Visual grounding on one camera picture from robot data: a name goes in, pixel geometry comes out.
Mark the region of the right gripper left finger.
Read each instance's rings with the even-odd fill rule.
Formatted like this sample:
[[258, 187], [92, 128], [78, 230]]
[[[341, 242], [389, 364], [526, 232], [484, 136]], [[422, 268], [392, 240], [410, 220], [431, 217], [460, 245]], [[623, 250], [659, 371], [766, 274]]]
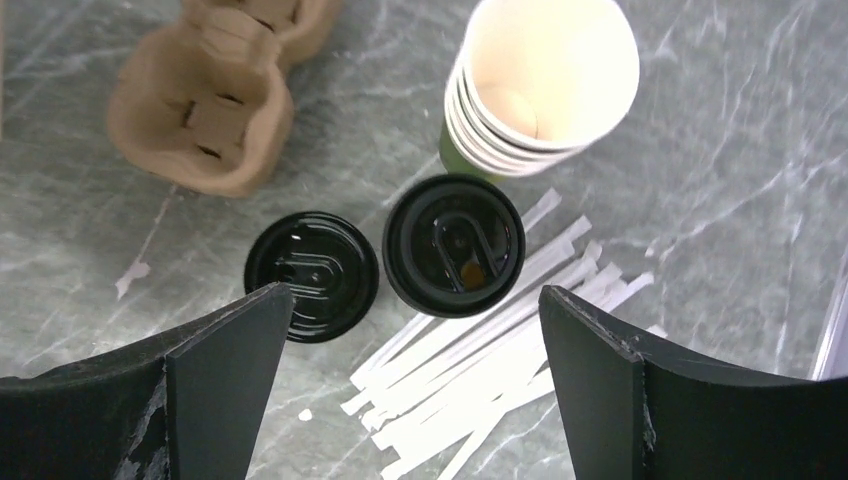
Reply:
[[293, 296], [215, 312], [33, 378], [1, 381], [5, 479], [242, 479]]

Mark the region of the cardboard cup carrier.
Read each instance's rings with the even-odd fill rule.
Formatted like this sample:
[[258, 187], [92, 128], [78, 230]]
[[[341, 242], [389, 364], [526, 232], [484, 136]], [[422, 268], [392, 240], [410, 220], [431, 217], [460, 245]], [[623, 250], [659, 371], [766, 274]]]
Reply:
[[190, 190], [255, 192], [288, 138], [290, 69], [314, 57], [338, 1], [186, 1], [122, 67], [108, 135], [133, 165]]

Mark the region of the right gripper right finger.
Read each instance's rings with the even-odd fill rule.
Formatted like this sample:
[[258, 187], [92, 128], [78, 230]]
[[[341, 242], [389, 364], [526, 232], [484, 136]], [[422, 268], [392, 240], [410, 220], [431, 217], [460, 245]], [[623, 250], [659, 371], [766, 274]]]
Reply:
[[733, 365], [555, 286], [539, 297], [579, 479], [843, 479], [847, 382]]

